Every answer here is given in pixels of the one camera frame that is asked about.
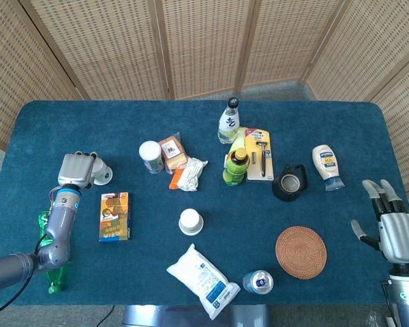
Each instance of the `round rattan coaster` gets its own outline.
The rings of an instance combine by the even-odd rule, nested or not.
[[[327,250],[321,237],[302,226],[289,227],[279,235],[275,254],[280,266],[299,279],[319,275],[327,261]]]

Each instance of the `robotic hand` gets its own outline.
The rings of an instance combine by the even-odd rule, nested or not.
[[[362,182],[376,213],[379,240],[367,236],[356,220],[352,220],[351,225],[359,240],[381,251],[384,258],[393,264],[389,271],[390,279],[383,283],[384,294],[389,305],[386,285],[392,285],[401,326],[409,327],[409,213],[392,186],[384,179],[380,184],[382,187],[373,181]],[[396,319],[393,317],[392,320],[397,326]]]
[[[33,254],[15,253],[0,258],[0,290],[31,278],[34,272],[60,268],[70,260],[70,235],[82,196],[80,189],[92,187],[96,159],[97,153],[78,151],[65,155],[46,228],[46,235],[53,241]]]

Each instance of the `white cup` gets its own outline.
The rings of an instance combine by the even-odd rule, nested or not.
[[[203,228],[203,218],[194,209],[186,209],[180,215],[179,228],[185,235],[197,235]]]
[[[146,141],[139,147],[139,155],[150,173],[159,174],[164,169],[159,143]]]
[[[112,179],[112,174],[112,169],[110,169],[103,160],[96,157],[91,173],[91,176],[94,177],[94,184],[106,185]]]

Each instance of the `blue table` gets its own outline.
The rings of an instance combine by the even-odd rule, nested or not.
[[[230,281],[257,269],[269,271],[274,290],[256,296],[242,290],[233,304],[383,303],[379,282],[388,263],[359,242],[350,227],[357,218],[377,235],[371,202],[361,181],[386,178],[406,198],[380,109],[350,102],[241,102],[241,124],[270,131],[275,176],[285,164],[304,164],[309,187],[295,202],[282,202],[270,182],[226,186],[222,162],[229,146],[217,140],[224,101],[31,102],[21,110],[0,176],[0,256],[30,253],[39,238],[37,216],[48,208],[63,156],[97,151],[113,169],[111,183],[83,190],[72,233],[73,267],[68,290],[51,296],[36,275],[20,305],[197,305],[185,286],[166,272],[195,243]],[[149,174],[138,156],[145,140],[176,131],[188,155],[208,160],[197,192],[168,189],[171,176]],[[312,149],[328,144],[346,187],[326,193],[312,163]],[[100,195],[128,191],[132,239],[99,243]],[[204,218],[197,236],[178,228],[185,208]],[[286,274],[275,241],[292,225],[317,231],[327,246],[327,265],[314,279]],[[0,291],[0,304],[20,285]]]

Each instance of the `soda can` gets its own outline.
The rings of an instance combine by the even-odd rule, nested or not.
[[[268,294],[273,289],[273,278],[264,270],[249,272],[243,278],[243,286],[247,292]]]

